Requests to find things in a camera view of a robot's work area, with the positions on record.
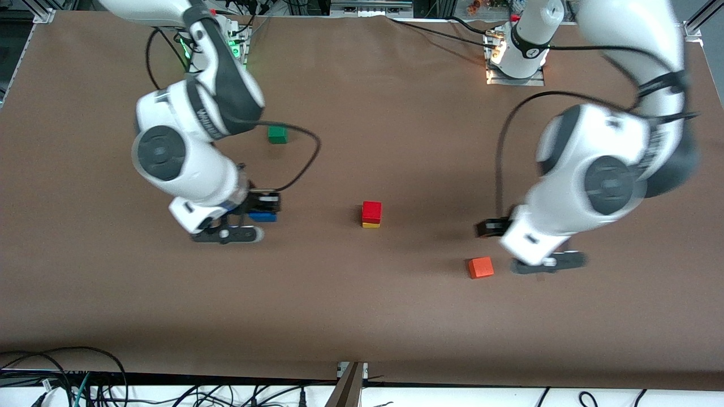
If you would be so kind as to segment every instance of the gray circular joint cover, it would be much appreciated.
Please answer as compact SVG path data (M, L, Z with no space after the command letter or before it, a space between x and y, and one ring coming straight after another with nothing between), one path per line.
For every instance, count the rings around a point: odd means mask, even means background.
M603 215L621 210L634 195L636 176L620 159L601 156L586 170L584 187L593 209Z
M155 126L140 137L135 153L141 168L150 176L170 181L181 173L186 145L176 130L168 126Z

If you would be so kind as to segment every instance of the blue block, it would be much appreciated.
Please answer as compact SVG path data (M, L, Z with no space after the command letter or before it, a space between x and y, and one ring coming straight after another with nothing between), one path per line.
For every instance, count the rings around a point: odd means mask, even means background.
M277 214L271 212L249 212L249 219L254 222L276 222Z

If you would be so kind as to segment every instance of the red cube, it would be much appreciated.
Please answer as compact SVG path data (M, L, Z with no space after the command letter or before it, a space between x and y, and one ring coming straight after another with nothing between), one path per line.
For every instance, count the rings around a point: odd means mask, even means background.
M376 223L382 221L382 202L364 201L362 203L362 223Z

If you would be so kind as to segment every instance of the gray floor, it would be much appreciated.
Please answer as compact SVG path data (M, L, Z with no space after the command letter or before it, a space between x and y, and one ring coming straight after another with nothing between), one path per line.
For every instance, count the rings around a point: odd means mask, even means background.
M690 18L707 0L670 0L679 20ZM719 90L719 99L724 94L724 11L719 11L702 28L704 52L709 68Z

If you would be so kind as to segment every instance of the white floor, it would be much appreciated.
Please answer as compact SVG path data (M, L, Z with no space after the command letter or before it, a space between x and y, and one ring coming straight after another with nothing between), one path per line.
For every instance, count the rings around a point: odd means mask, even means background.
M216 386L204 386L209 391ZM190 386L132 386L130 398L135 400L169 400L178 398ZM261 402L286 386L273 386L264 391L257 400ZM332 386L310 386L306 388L308 407L324 407L332 393ZM543 407L581 407L578 394L586 390L592 393L600 407L632 407L640 390L601 390L601 389L551 389L543 402ZM43 394L42 387L3 388L0 389L0 406L30 407ZM114 387L114 397L122 398L123 389ZM234 405L240 406L253 392L253 386L233 386ZM543 393L540 388L393 388L369 387L363 390L361 407L378 407L385 403L390 407L535 407ZM214 393L215 397L231 400L231 390L223 387ZM191 407L196 398L187 398L179 407ZM296 407L299 403L299 391L294 390L270 403L285 407ZM173 402L158 404L158 407L170 407ZM588 407L594 407L586 401ZM67 407L68 399L61 390L54 390L46 398L43 407ZM128 407L147 407L147 403L128 403ZM210 407L205 402L202 407ZM724 392L695 392L679 390L649 390L639 403L639 407L724 407Z

